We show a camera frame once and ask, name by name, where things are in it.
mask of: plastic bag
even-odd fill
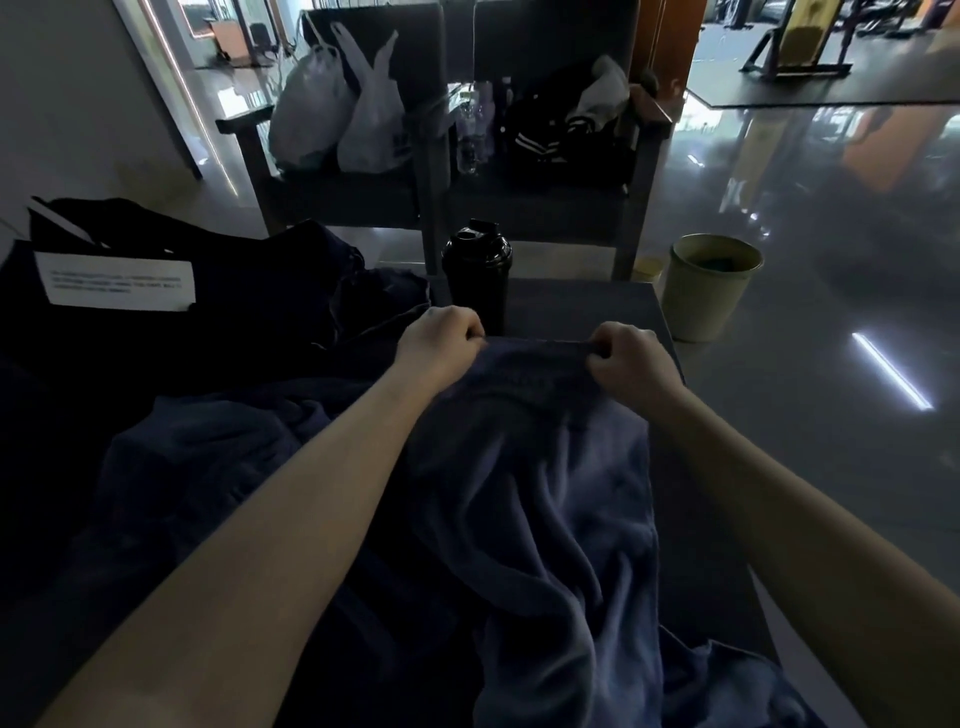
[[[590,72],[596,81],[584,89],[580,103],[566,116],[566,120],[575,116],[585,117],[593,122],[593,130],[599,132],[627,107],[630,84],[627,74],[610,56],[598,58]]]
[[[344,135],[357,104],[340,51],[316,36],[318,45],[287,77],[270,122],[268,147],[280,169],[319,167]]]
[[[360,84],[360,99],[353,118],[337,145],[337,161],[344,172],[379,174],[395,169],[410,157],[410,142],[403,129],[403,101],[396,81],[390,78],[390,57],[398,33],[376,53],[373,67],[343,23],[330,28]]]

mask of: black shaker bottle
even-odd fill
[[[455,305],[472,308],[488,336],[503,334],[514,250],[496,223],[470,220],[444,246],[444,273]]]

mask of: gray table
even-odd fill
[[[435,302],[450,303],[446,279],[430,282]],[[653,330],[677,361],[660,303],[648,283],[510,281],[508,336],[582,341],[604,321]],[[650,435],[650,471],[660,533],[660,622],[689,644],[713,639],[776,661],[742,552],[679,453],[655,429]]]

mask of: right hand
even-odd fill
[[[590,342],[607,354],[587,358],[593,378],[645,420],[661,423],[689,396],[676,364],[653,331],[608,321]]]

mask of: bottle lid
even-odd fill
[[[474,264],[496,264],[513,257],[510,243],[500,234],[500,226],[484,220],[470,219],[450,239],[449,247],[460,259]]]

